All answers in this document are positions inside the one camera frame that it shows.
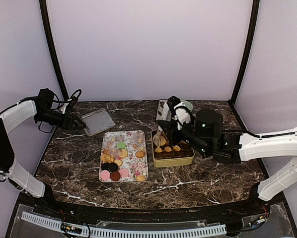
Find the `floral cookie tray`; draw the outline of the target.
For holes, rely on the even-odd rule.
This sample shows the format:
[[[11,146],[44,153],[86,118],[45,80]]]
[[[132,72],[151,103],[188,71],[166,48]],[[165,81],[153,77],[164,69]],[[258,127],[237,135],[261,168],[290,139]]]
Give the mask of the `floral cookie tray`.
[[[125,142],[126,148],[117,148],[118,142]],[[111,179],[107,181],[101,180],[101,165],[106,162],[116,163],[119,166],[119,170],[122,168],[128,169],[129,176],[120,178],[118,181],[112,181]],[[104,183],[138,182],[136,181],[136,176],[138,175],[144,175],[146,180],[149,178],[145,133],[142,130],[105,133],[101,147],[99,180]]]

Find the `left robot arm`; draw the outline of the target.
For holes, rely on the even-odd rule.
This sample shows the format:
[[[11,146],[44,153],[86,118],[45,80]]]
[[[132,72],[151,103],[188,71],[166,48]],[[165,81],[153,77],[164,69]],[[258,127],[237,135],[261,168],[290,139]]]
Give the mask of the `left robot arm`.
[[[17,149],[15,132],[30,120],[64,130],[85,129],[85,123],[73,110],[81,93],[78,89],[67,100],[60,100],[52,90],[44,88],[37,96],[26,97],[0,112],[0,182],[7,180],[17,190],[41,199],[40,208],[49,216],[56,216],[60,206],[53,200],[50,186],[22,165],[25,160],[20,158],[23,152]]]

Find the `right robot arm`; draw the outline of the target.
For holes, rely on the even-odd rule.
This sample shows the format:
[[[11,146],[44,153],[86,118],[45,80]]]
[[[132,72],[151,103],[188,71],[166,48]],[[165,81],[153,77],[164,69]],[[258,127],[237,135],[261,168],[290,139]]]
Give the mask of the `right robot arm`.
[[[297,182],[297,127],[279,132],[254,134],[249,131],[223,131],[223,117],[212,110],[199,110],[195,116],[180,110],[180,114],[158,125],[171,144],[184,141],[204,157],[222,164],[252,159],[291,156],[292,159],[268,179],[251,188],[243,211],[254,215],[262,203]]]

